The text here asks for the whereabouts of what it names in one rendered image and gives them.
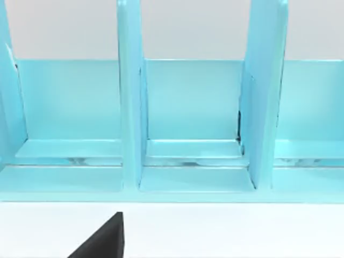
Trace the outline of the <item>light blue rack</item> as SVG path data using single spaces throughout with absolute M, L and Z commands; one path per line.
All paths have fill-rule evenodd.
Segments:
M 0 202 L 344 204 L 344 0 L 0 0 Z

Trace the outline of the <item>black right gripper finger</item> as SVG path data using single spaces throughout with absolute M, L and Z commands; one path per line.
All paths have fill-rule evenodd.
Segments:
M 124 258 L 123 212 L 116 212 L 67 258 Z

